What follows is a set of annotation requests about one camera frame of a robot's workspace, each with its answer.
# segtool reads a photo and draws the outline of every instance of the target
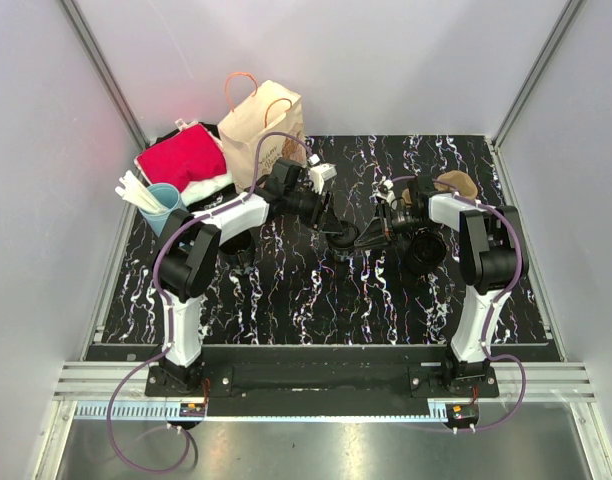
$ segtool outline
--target paper bag handle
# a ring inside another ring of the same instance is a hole
[[[288,111],[291,108],[293,108],[293,101],[290,98],[278,98],[277,100],[274,100],[273,102],[271,102],[271,104],[266,109],[266,115],[264,115],[264,128],[266,128],[268,126],[268,111],[270,110],[270,107],[275,105],[277,102],[281,102],[282,100],[286,100],[287,102],[290,103],[290,107],[288,107],[286,109],[286,111]]]
[[[253,83],[255,84],[255,92],[253,93],[253,97],[255,95],[257,95],[257,80],[255,80],[255,77],[253,77],[253,75],[251,73],[248,72],[233,72],[231,73],[228,77],[226,77],[226,83],[224,84],[224,95],[226,95],[226,101],[228,102],[228,105],[230,106],[230,111],[234,112],[235,111],[235,106],[233,105],[233,101],[230,99],[230,95],[228,94],[228,83],[230,82],[230,79],[233,77],[248,77],[250,78]]]

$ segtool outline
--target metal floor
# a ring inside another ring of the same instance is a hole
[[[482,404],[487,424],[500,404]],[[117,421],[116,439],[127,456],[165,468],[184,441],[159,431],[135,442],[155,422]],[[436,425],[205,422],[191,430],[191,455],[167,479],[590,479],[571,412],[561,404],[525,404],[490,432],[453,436],[420,430]],[[114,457],[105,422],[73,422],[59,479],[129,480],[134,472]]]

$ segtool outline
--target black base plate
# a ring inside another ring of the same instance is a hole
[[[448,389],[442,384],[440,367],[415,366],[408,368],[412,396],[414,398],[473,398],[473,386],[459,389]],[[482,381],[476,383],[479,398],[499,397],[497,376],[493,367],[488,368],[488,374]]]

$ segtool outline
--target brown object in gripper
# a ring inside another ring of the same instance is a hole
[[[467,173],[460,172],[459,170],[452,170],[450,172],[441,174],[439,177],[437,177],[437,180],[450,183],[451,185],[457,187],[457,190],[459,190],[462,197],[469,198],[470,200],[475,200],[477,198],[477,186]],[[435,188],[440,192],[451,190],[450,187],[442,185],[441,183],[435,183]]]
[[[402,199],[404,200],[404,203],[406,205],[412,205],[413,202],[410,200],[410,192],[408,191],[408,189],[404,190],[402,192]]]

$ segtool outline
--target paper bag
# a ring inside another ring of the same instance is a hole
[[[233,106],[228,94],[228,83],[234,76],[247,76],[255,82],[255,91],[242,103]],[[279,83],[270,80],[257,85],[249,73],[237,72],[226,79],[224,88],[231,111],[219,123],[224,157],[237,191],[253,183],[257,144],[268,132],[283,132],[304,140],[302,98]],[[306,153],[294,140],[272,136],[264,140],[259,156],[258,178],[270,173],[279,157],[306,165]]]

